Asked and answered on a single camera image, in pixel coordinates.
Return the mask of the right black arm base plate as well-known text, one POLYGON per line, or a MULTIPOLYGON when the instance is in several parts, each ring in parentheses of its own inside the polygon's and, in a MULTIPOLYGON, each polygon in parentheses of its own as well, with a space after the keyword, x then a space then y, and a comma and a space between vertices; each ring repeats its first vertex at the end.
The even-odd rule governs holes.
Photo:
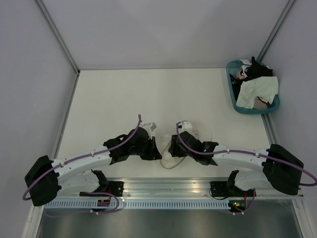
POLYGON ((217 199, 225 199, 233 196, 227 187, 226 181, 211 181, 209 193, 211 197, 217 199))

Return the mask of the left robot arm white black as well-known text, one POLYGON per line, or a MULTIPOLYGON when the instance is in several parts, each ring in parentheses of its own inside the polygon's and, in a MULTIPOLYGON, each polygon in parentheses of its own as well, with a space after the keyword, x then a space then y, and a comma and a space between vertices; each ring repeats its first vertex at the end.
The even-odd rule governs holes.
POLYGON ((109 139, 101 146, 79 156, 54 160, 47 155, 41 156, 24 178, 27 190, 22 199, 31 200, 35 207, 45 205, 64 190, 62 183, 66 180, 87 170, 124 162, 130 156, 138 156, 145 161, 162 158, 155 137, 150 136, 142 127, 109 139))

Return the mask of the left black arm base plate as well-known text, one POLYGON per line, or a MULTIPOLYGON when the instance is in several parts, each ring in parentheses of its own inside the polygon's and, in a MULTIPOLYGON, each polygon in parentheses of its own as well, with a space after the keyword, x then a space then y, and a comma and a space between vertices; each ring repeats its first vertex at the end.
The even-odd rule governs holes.
POLYGON ((109 181, 108 186, 99 186, 93 192, 80 192, 79 196, 82 197, 101 197, 107 196, 106 193, 110 193, 116 197, 121 197, 124 191, 124 182, 123 181, 109 181))

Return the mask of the round white mesh laundry bag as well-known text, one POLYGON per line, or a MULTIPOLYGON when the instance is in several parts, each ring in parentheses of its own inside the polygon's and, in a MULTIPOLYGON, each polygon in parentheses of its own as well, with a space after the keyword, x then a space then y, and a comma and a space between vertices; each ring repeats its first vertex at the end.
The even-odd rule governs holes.
MULTIPOLYGON (((199 120, 183 120, 179 133, 187 131, 196 140, 212 141, 212 131, 208 125, 199 120)), ((161 155, 160 165, 166 170, 178 167, 187 157, 186 147, 182 145, 176 134, 165 134, 158 140, 158 150, 161 155)))

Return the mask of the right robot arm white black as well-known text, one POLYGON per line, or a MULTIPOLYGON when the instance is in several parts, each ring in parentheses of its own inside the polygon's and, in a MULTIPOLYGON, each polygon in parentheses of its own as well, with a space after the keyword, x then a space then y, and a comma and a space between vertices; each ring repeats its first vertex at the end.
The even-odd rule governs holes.
POLYGON ((171 137, 168 149, 172 157, 191 157, 208 166, 237 166, 244 171, 232 171, 226 190, 232 196, 254 188, 268 187, 287 194, 297 195, 304 164, 278 144, 268 149, 246 150, 230 148, 217 142, 196 139, 188 132, 171 137))

